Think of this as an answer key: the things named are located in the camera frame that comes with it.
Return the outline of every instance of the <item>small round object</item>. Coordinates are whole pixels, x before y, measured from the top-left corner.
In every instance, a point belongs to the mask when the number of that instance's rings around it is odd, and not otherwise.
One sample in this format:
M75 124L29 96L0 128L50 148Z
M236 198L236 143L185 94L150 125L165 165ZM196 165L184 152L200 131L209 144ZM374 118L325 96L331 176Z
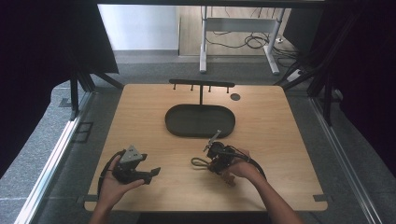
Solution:
M241 95L239 95L238 93L233 93L233 94L231 94L230 97L231 97L231 99L234 100L234 101L238 101L238 100L241 99Z

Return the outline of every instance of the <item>white wall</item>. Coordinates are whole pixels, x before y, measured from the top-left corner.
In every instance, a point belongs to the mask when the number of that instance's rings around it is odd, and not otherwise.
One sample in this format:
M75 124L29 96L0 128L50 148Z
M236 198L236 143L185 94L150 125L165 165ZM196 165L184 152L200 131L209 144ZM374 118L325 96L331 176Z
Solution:
M177 7L98 6L113 50L178 49Z

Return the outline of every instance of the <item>wooden table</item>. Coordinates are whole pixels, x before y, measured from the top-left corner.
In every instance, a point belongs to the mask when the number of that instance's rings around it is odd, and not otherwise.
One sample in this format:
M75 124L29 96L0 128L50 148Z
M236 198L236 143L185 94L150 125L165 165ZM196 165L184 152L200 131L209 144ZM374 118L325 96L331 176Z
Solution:
M323 211L326 202L315 202L323 194L290 111L285 93L277 86L235 86L204 89L205 105L223 105L235 114L233 132L222 139L225 145L250 151L266 173L274 189L298 211ZM231 99L240 95L239 101ZM205 157L208 139L177 137L166 130L164 117L178 104L199 104L199 88L171 84L126 85L92 180L89 194L96 194L98 177L107 161L117 152L134 145L147 153L138 171L161 167L150 185L127 192L114 210L135 212L168 211L265 211L257 190L243 178L235 187L207 170L196 169L191 158ZM94 202L85 202L92 211Z

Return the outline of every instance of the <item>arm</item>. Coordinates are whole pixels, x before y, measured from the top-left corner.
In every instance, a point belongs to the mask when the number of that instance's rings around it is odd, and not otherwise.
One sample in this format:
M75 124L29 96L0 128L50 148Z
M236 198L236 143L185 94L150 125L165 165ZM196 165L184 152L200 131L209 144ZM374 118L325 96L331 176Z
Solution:
M93 210L90 224L108 223L111 209L120 201L122 196L131 189L135 189L145 183L144 180L136 180L130 184L121 184L111 173L120 160L120 156L116 157L110 164L105 179L102 184L102 189L99 196L99 201Z
M253 184L259 192L262 202L275 224L303 223L297 213L292 210L282 197L280 197L280 195L271 187L267 180L252 164L239 158L235 158L233 165L228 167L225 172L230 172L236 176L244 177Z

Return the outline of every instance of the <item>forearm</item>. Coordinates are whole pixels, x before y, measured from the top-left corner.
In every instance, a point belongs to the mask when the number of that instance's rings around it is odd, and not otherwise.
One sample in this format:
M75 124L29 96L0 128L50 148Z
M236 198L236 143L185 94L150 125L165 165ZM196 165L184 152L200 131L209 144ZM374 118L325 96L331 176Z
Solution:
M259 173L252 174L247 179L259 192L268 214L275 224L303 223L298 214Z
M112 207L107 204L98 203L93 210L90 224L107 224Z

